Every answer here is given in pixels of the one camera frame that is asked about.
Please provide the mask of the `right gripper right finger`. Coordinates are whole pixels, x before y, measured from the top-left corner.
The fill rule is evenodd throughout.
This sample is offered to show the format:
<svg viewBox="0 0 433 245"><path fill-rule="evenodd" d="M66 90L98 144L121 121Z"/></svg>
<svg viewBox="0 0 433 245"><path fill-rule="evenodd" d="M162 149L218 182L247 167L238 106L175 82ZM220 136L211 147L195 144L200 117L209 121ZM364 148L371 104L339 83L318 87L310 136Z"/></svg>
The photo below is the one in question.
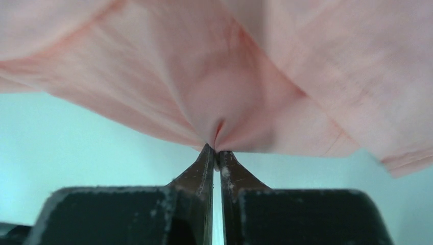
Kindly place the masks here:
<svg viewBox="0 0 433 245"><path fill-rule="evenodd" d="M225 244L392 244L371 198L356 189L272 189L220 152Z"/></svg>

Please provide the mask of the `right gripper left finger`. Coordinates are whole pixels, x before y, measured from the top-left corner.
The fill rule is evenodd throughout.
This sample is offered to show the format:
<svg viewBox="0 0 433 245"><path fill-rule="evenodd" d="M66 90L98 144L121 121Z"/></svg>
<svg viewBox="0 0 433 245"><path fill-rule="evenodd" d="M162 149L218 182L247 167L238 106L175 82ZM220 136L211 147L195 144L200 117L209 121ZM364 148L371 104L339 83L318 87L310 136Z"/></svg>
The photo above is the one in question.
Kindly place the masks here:
<svg viewBox="0 0 433 245"><path fill-rule="evenodd" d="M214 156L205 145L165 186L59 189L25 244L211 244Z"/></svg>

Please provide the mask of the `salmon pink t-shirt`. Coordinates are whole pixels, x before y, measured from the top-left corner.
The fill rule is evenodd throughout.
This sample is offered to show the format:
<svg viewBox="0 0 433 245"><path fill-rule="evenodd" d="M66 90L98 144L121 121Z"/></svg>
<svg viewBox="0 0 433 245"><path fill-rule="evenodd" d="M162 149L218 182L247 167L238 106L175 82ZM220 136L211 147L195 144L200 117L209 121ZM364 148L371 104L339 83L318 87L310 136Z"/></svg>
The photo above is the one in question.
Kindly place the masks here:
<svg viewBox="0 0 433 245"><path fill-rule="evenodd" d="M1 1L1 92L217 151L432 165L432 1Z"/></svg>

